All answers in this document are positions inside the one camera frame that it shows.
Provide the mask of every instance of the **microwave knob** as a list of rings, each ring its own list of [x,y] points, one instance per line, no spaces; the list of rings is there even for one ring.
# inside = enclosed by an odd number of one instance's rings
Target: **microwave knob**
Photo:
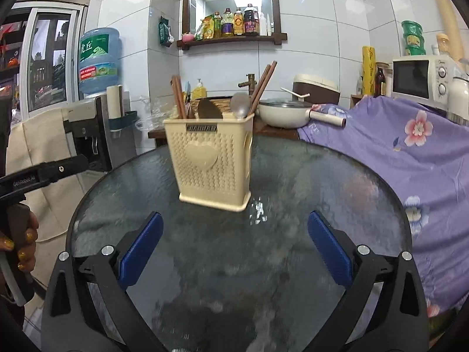
[[[438,86],[438,92],[440,95],[445,95],[446,94],[446,86],[444,84],[440,84]]]
[[[446,69],[444,67],[440,67],[438,69],[438,75],[442,78],[446,77]]]

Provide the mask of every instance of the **blue water jug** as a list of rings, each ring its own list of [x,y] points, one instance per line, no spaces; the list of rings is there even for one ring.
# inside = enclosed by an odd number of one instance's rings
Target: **blue water jug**
[[[120,84],[121,42],[114,28],[97,28],[80,39],[78,80],[80,91],[94,94]]]

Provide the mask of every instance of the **blue gripper pad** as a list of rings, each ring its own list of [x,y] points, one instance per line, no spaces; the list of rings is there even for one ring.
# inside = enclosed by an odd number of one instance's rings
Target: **blue gripper pad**
[[[352,262],[332,233],[330,225],[316,211],[311,212],[308,218],[308,233],[334,281],[345,289],[350,288],[353,283]]]
[[[119,285],[123,290],[137,283],[150,256],[163,235],[163,217],[155,213],[119,265]]]

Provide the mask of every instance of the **green container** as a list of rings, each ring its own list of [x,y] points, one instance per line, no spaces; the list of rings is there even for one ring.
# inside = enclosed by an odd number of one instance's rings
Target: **green container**
[[[425,39],[421,35],[404,34],[404,40],[406,41],[406,46],[418,46],[421,49],[425,49]]]
[[[413,21],[403,21],[401,25],[402,29],[404,29],[404,37],[409,34],[421,36],[424,32],[420,24]]]
[[[406,55],[427,55],[427,52],[418,46],[408,45],[406,46]]]

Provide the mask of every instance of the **purple floral tablecloth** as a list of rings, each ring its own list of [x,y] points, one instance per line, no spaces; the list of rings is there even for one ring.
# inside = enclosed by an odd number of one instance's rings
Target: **purple floral tablecloth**
[[[311,121],[300,138],[364,163],[402,201],[428,315],[460,307],[469,292],[469,128],[388,97],[313,109],[347,118],[346,127]]]

